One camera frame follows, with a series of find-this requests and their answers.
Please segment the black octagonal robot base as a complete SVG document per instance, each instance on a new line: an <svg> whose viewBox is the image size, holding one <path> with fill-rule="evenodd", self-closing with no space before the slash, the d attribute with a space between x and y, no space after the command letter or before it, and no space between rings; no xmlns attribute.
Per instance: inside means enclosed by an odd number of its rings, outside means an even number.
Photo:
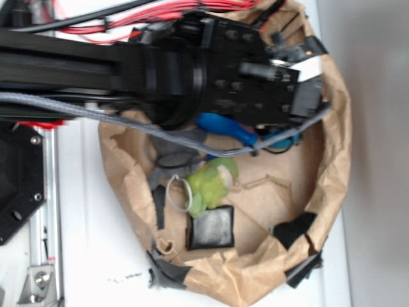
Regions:
<svg viewBox="0 0 409 307"><path fill-rule="evenodd" d="M45 201L44 140L34 128L1 122L1 245Z"/></svg>

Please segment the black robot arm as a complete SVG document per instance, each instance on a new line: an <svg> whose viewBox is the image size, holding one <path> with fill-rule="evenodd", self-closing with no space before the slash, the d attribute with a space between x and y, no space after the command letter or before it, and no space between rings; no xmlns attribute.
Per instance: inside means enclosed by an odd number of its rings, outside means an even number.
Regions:
<svg viewBox="0 0 409 307"><path fill-rule="evenodd" d="M217 113L245 125L298 124L299 71L275 66L250 25L190 13L147 42L92 45L1 31L1 91L97 100L165 130Z"/></svg>

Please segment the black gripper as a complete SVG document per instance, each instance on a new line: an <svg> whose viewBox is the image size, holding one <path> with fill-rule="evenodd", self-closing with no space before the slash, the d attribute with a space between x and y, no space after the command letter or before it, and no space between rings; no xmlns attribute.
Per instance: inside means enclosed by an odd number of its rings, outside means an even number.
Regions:
<svg viewBox="0 0 409 307"><path fill-rule="evenodd" d="M199 112L246 125L290 122L298 71L274 66L258 31L242 22L191 13L178 34L202 57L204 84Z"/></svg>

